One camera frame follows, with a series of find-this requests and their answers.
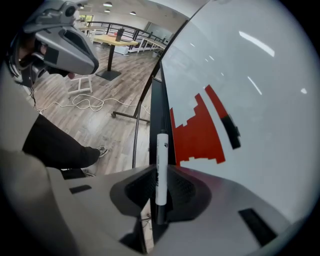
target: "white marker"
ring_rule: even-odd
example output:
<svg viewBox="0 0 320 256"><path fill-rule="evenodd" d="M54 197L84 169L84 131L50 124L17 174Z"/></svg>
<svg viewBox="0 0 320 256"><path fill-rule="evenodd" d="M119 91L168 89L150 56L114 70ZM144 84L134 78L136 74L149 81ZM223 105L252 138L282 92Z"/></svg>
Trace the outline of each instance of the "white marker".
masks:
<svg viewBox="0 0 320 256"><path fill-rule="evenodd" d="M167 204L167 172L168 172L168 134L161 130L156 137L156 187L155 187L155 219L161 225L165 222Z"/></svg>

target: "window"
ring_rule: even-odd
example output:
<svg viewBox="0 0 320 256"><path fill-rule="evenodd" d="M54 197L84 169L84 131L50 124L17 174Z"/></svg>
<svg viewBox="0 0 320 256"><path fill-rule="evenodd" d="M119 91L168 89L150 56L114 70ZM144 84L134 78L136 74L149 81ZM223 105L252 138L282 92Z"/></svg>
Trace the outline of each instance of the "window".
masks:
<svg viewBox="0 0 320 256"><path fill-rule="evenodd" d="M94 19L93 15L80 15L79 18L81 19L82 22L92 22Z"/></svg>

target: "white plastic surface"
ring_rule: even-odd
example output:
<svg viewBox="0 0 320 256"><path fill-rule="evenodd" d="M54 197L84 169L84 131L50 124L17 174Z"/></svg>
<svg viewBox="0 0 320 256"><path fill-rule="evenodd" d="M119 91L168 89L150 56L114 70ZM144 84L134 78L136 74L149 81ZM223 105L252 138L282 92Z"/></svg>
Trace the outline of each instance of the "white plastic surface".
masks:
<svg viewBox="0 0 320 256"><path fill-rule="evenodd" d="M177 165L236 181L291 222L306 216L319 192L320 65L295 18L277 1L210 1L162 63L175 127L195 116L199 94L225 157ZM231 147L208 85L238 127L240 148Z"/></svg>
<svg viewBox="0 0 320 256"><path fill-rule="evenodd" d="M155 203L164 206L167 203L168 172L168 135L160 133L156 137L156 187Z"/></svg>

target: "ceiling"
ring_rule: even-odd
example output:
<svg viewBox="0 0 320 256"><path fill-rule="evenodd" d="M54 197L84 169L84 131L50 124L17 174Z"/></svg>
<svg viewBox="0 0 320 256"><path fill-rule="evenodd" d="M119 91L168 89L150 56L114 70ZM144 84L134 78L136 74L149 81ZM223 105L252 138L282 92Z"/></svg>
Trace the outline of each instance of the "ceiling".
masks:
<svg viewBox="0 0 320 256"><path fill-rule="evenodd" d="M163 27L167 28L170 23L182 25L188 19L187 16L170 7L149 0L111 0L109 2L112 2L112 7L103 6L105 2L108 2L108 0L88 0L81 11L106 15L108 15L108 13L104 12L106 9L109 9L112 13L122 15L130 15L130 12L136 12L137 17L146 19L159 26L165 22L166 26Z"/></svg>
<svg viewBox="0 0 320 256"><path fill-rule="evenodd" d="M150 0L191 18L209 0Z"/></svg>

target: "gray shirt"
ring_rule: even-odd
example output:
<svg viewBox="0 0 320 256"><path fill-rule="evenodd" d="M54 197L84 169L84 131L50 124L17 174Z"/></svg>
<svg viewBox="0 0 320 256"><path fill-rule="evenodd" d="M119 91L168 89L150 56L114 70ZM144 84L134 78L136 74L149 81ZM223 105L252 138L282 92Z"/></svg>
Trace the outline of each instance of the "gray shirt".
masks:
<svg viewBox="0 0 320 256"><path fill-rule="evenodd" d="M0 69L0 149L21 151L39 113L27 102L5 62Z"/></svg>

